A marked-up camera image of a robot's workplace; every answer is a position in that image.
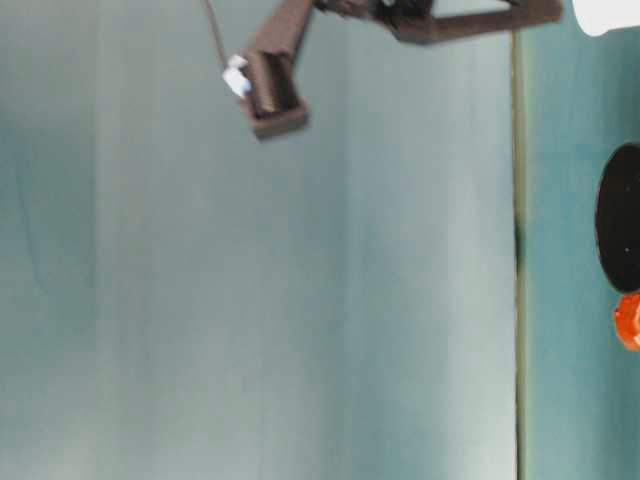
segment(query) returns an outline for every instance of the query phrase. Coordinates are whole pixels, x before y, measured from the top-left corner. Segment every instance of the light blue surface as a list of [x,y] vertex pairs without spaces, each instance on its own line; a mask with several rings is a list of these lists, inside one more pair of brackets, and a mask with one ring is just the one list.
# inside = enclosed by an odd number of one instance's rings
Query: light blue surface
[[594,245],[595,194],[640,138],[640,36],[564,22],[522,35],[526,211],[525,480],[636,479],[640,357],[613,329],[618,295]]
[[0,10],[0,478],[514,478],[505,35],[319,15],[259,145],[199,2]]

